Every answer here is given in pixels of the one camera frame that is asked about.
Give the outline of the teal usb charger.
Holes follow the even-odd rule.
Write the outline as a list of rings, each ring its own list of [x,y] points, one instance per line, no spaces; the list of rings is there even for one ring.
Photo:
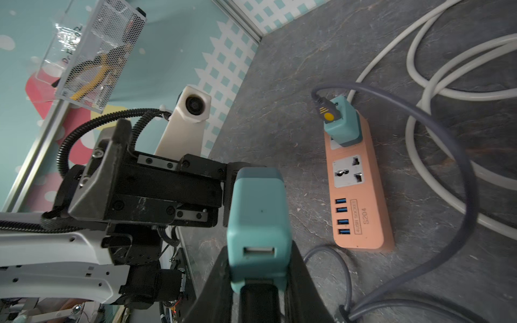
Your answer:
[[[335,97],[331,102],[341,113],[340,119],[324,125],[325,133],[331,138],[332,149],[359,144],[363,140],[363,135],[357,110],[345,96]]]
[[[287,286],[292,252],[284,179],[275,168],[242,168],[236,177],[227,231],[231,286]]]

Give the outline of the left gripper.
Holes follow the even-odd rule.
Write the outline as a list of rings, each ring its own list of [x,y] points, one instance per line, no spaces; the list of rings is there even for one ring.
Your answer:
[[[129,153],[131,136],[131,122],[123,118],[103,129],[88,164],[67,173],[53,209],[78,222],[214,227],[223,205],[227,227],[238,172],[263,166]]]

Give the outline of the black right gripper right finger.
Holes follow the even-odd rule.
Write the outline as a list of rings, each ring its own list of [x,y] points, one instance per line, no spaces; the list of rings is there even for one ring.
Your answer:
[[[284,301],[286,322],[333,322],[295,242],[292,242]]]

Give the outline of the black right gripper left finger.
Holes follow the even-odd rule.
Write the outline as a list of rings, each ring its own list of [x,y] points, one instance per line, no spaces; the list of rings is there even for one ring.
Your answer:
[[[231,322],[233,295],[228,248],[225,246],[221,249],[200,296],[184,322]]]

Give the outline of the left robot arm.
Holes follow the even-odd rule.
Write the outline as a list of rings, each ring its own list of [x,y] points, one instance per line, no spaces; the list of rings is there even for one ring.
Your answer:
[[[147,309],[188,299],[185,266],[165,269],[176,227],[228,220],[237,173],[186,154],[177,159],[136,150],[158,109],[102,115],[62,142],[62,183],[50,211],[1,215],[1,297],[66,297]]]

